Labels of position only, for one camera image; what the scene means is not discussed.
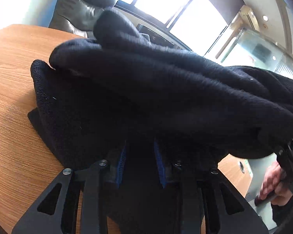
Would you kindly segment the person's right hand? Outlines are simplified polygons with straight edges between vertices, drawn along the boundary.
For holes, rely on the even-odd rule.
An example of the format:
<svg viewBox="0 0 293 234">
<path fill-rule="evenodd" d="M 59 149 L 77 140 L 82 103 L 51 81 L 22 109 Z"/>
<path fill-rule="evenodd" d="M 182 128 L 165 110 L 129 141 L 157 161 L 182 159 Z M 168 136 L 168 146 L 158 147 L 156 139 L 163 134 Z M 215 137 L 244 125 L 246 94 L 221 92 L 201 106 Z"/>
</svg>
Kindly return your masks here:
<svg viewBox="0 0 293 234">
<path fill-rule="evenodd" d="M 293 197 L 293 193 L 281 181 L 282 173 L 283 169 L 277 161 L 272 162 L 272 164 L 267 168 L 258 195 L 261 200 L 266 199 L 269 193 L 275 192 L 277 196 L 275 199 L 271 200 L 271 204 L 282 207 L 285 206 Z"/>
</svg>

